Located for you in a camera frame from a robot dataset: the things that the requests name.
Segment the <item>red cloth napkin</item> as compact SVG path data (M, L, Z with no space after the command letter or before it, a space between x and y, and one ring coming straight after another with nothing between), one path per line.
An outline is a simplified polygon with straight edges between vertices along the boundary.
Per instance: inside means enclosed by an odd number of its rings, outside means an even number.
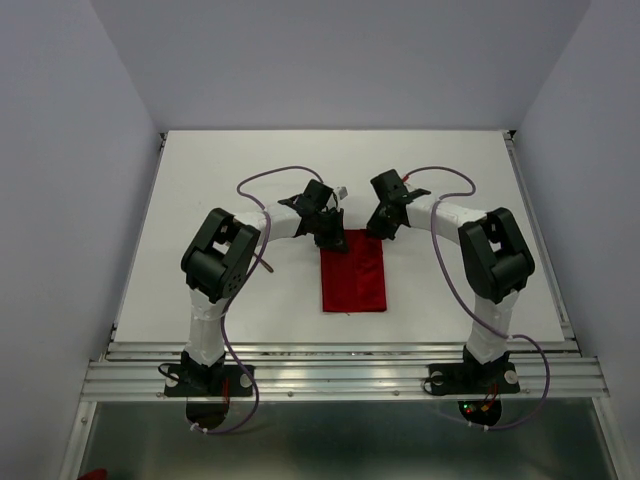
M380 313L387 310L382 241L364 229L346 230L348 251L320 251L322 309L325 313Z

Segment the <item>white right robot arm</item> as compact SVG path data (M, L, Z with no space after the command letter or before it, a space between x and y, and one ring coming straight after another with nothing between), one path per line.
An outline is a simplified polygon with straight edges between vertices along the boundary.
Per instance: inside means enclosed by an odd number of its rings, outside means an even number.
M468 189L434 193L407 184L411 175L425 171L456 175ZM506 358L512 310L535 271L533 255L514 215L506 208L482 211L453 203L454 198L473 196L477 187L469 176L450 167L419 167L405 176L391 169L370 183L378 198L366 225L370 235L393 240L402 226L430 233L445 282L473 320L464 349L470 360L460 366L461 381L472 390L484 389L496 378L493 363ZM465 278L474 293L473 307L464 302L446 269L438 243L441 238L460 248Z

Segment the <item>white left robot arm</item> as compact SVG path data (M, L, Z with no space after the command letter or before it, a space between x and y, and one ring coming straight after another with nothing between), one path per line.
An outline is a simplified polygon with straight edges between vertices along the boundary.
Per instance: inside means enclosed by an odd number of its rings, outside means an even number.
M191 321L181 366L199 393L215 392L223 371L225 342L222 321L231 300L240 292L253 269L254 254L268 243L311 235L320 249L348 251L340 201L344 187L332 189L310 180L300 194L261 208L232 214L210 211L186 249L181 270L191 300Z

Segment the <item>dark wooden spoon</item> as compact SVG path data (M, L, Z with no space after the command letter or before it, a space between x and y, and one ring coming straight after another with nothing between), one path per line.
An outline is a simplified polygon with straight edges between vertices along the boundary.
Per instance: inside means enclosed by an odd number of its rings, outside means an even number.
M266 269L269 273L274 273L274 269L273 267L266 262L264 259L262 259L261 257L259 257L257 254L254 254L254 257L257 259L258 263L264 268Z

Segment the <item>red object bottom left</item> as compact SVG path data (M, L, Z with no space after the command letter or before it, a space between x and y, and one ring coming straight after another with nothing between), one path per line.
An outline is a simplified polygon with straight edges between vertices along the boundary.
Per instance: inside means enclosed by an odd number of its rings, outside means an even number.
M107 480L108 479L108 471L104 468L98 468L86 472L79 476L77 480Z

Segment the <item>aluminium right side rail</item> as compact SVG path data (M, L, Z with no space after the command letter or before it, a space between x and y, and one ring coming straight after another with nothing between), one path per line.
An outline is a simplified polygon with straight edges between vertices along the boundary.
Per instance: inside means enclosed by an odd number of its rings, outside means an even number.
M516 131L502 130L501 133L503 136L505 148L507 150L512 169L514 171L516 182L518 184L518 188L523 199L527 217L531 224L535 243L537 245L539 255L541 258L543 271L547 280L547 284L549 285L549 288L551 291L551 295L554 301L556 312L558 314L559 323L563 332L564 339L571 344L571 347L569 348L569 352L582 354L582 351L580 349L579 343L576 338L575 331L573 329L573 326L569 319L568 312L566 310L565 302L558 284L557 276L555 274L555 271L549 256L544 235L542 234L540 224L538 222L538 218L536 216L536 212L531 201L531 196L529 194L529 190L527 188L527 185L523 176L521 164L517 156L516 145L514 141L514 136Z

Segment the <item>aluminium rail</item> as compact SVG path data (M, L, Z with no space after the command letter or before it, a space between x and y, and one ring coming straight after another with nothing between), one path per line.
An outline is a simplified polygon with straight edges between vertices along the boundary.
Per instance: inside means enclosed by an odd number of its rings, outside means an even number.
M541 258L543 271L547 280L547 284L549 285L549 288L551 291L551 295L554 301L556 312L558 314L559 323L563 332L564 339L571 344L571 347L569 348L569 352L582 354L582 351L580 349L579 343L576 338L575 331L573 329L573 326L569 319L568 312L566 310L565 302L558 284L557 276L555 274L555 271L549 256L544 235L542 234L540 224L538 222L538 218L536 216L536 212L531 201L531 196L529 194L529 190L527 188L527 185L523 176L521 164L517 156L516 145L514 141L514 136L516 131L502 130L501 133L503 136L505 148L507 150L512 169L514 171L516 182L518 184L518 188L523 199L527 217L531 224L535 243L537 245L539 255Z
M100 349L95 355L96 359L104 356L108 346L112 342L114 331L117 329L120 311L124 302L166 139L167 131L160 130L155 134L154 144L151 150L151 160L149 165L143 170L139 190L134 197L132 219L127 224L125 231L124 256L121 265L118 267L114 297L108 304L108 326L104 332L100 334L101 343Z

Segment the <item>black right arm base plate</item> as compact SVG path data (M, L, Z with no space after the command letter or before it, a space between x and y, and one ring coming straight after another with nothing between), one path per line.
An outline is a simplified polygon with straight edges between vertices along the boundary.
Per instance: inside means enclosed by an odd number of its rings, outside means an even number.
M520 392L515 366L510 363L475 365L471 363L432 363L427 366L428 376L423 390L433 396L472 396L493 393Z

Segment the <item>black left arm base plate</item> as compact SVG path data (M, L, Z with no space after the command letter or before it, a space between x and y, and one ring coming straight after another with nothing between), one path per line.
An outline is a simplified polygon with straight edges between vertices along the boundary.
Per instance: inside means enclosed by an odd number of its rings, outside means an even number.
M161 363L164 395L169 398L249 398L254 387L249 375L238 365L217 364L210 369L187 368L181 364Z

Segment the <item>aluminium left side rail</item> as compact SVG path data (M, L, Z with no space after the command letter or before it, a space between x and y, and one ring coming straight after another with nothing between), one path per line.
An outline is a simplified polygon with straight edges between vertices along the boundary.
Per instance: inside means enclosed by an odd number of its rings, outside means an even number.
M104 332L100 334L101 343L100 349L95 355L96 359L104 356L108 346L112 342L114 331L117 329L120 311L124 302L166 139L167 131L160 130L155 134L154 144L151 150L151 160L149 165L143 170L139 190L134 197L132 219L127 224L125 231L124 256L121 265L118 267L114 297L108 304L108 326Z

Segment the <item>aluminium front rail frame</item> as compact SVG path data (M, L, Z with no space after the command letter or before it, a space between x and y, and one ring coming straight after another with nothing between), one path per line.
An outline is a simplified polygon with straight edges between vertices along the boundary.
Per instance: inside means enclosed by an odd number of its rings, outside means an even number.
M599 361L582 355L573 339L546 344L544 357L523 342L509 348L521 400L542 394L545 363L550 365L552 398L609 394ZM100 360L89 364L82 400L165 400L164 379L157 367L177 361L180 349L175 343L112 343ZM453 363L462 357L457 343L245 343L235 351L255 367L263 401L426 400L429 396L422 381L428 365Z

